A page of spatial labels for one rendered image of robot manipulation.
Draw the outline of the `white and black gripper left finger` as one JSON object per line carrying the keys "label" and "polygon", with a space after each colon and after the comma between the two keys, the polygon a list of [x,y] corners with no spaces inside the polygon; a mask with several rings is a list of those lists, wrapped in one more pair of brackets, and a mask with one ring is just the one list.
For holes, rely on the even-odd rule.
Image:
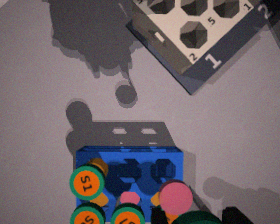
{"label": "white and black gripper left finger", "polygon": [[161,210],[161,208],[152,208],[151,224],[169,224],[165,210]]}

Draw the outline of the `blue tube rack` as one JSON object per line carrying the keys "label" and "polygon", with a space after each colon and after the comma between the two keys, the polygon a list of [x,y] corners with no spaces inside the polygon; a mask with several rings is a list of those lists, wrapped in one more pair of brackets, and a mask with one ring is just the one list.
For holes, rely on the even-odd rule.
{"label": "blue tube rack", "polygon": [[[110,222],[117,198],[123,192],[135,192],[141,198],[145,222],[150,222],[150,199],[159,187],[169,179],[183,181],[183,152],[176,146],[84,146],[76,151],[76,169],[90,158],[101,158],[108,165],[102,192],[108,198],[106,222]],[[171,177],[153,177],[157,183],[150,171],[151,176]]]}

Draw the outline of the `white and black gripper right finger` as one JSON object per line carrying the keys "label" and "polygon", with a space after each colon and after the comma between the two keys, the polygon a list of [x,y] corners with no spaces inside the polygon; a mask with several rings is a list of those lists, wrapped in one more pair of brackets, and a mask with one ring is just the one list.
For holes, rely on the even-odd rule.
{"label": "white and black gripper right finger", "polygon": [[226,207],[222,211],[224,224],[254,224],[237,207]]}

